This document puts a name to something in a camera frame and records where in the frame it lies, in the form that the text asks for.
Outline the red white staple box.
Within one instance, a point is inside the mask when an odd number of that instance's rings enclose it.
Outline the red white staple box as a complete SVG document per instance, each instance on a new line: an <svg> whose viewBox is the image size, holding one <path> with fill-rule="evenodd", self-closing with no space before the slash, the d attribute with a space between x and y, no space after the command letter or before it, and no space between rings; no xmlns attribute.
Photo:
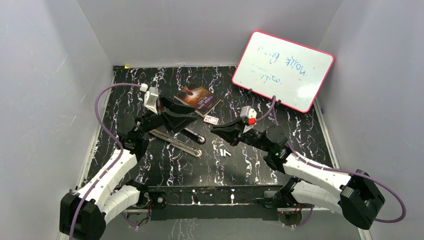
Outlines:
<svg viewBox="0 0 424 240"><path fill-rule="evenodd" d="M219 123L219 119L217 117L210 116L210 115L206 115L204 117L203 121L205 123L211 124L211 125L218 125L218 123Z"/></svg>

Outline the beige stapler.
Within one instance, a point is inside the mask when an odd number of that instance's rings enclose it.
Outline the beige stapler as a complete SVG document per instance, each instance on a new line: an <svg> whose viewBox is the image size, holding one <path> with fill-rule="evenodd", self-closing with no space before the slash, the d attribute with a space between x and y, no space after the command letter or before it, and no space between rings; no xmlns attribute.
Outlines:
<svg viewBox="0 0 424 240"><path fill-rule="evenodd" d="M151 130L149 133L152 134L153 136L161 139L161 140L164 140L165 142L169 143L169 145L171 145L171 146L173 146L173 147L175 147L179 150L182 150L182 151L184 151L184 152L186 152L186 153L188 153L188 154L190 154L194 157L199 158L203 154L203 152L199 148L195 148L191 145L188 145L185 142L182 142L182 141L180 141L180 140L178 140L178 139L176 139L176 138L174 138L174 137L172 137L172 136L170 136L166 133L163 133L159 130L154 129L154 130Z"/></svg>

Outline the black stapler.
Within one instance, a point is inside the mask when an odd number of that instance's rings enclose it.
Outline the black stapler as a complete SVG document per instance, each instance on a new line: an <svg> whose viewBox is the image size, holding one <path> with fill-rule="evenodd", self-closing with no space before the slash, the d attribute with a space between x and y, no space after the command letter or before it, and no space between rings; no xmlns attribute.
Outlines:
<svg viewBox="0 0 424 240"><path fill-rule="evenodd" d="M206 138L202 134L192 130L189 127L182 129L181 133L199 145L203 145L206 142Z"/></svg>

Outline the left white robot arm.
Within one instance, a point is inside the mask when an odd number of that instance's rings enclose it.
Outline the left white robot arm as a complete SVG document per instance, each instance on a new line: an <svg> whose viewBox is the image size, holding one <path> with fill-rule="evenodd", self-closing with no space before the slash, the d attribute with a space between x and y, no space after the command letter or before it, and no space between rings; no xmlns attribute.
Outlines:
<svg viewBox="0 0 424 240"><path fill-rule="evenodd" d="M149 145L149 132L160 127L179 133L195 122L195 108L159 97L144 105L142 116L128 113L116 119L118 148L97 174L76 193L66 193L60 201L59 231L71 240L99 240L107 224L130 206L144 208L151 198L147 186L120 181L142 159Z"/></svg>

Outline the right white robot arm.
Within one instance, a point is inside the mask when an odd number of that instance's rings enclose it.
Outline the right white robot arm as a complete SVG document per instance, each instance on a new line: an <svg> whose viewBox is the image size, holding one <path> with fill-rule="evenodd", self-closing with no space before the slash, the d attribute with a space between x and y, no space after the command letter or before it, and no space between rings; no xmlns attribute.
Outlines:
<svg viewBox="0 0 424 240"><path fill-rule="evenodd" d="M272 125L259 131L237 118L213 126L211 133L232 146L244 143L266 152L263 159L272 170L291 176L279 192L288 207L309 204L326 208L343 215L355 227L368 230L386 201L366 172L358 169L344 173L301 158L290 149L282 126Z"/></svg>

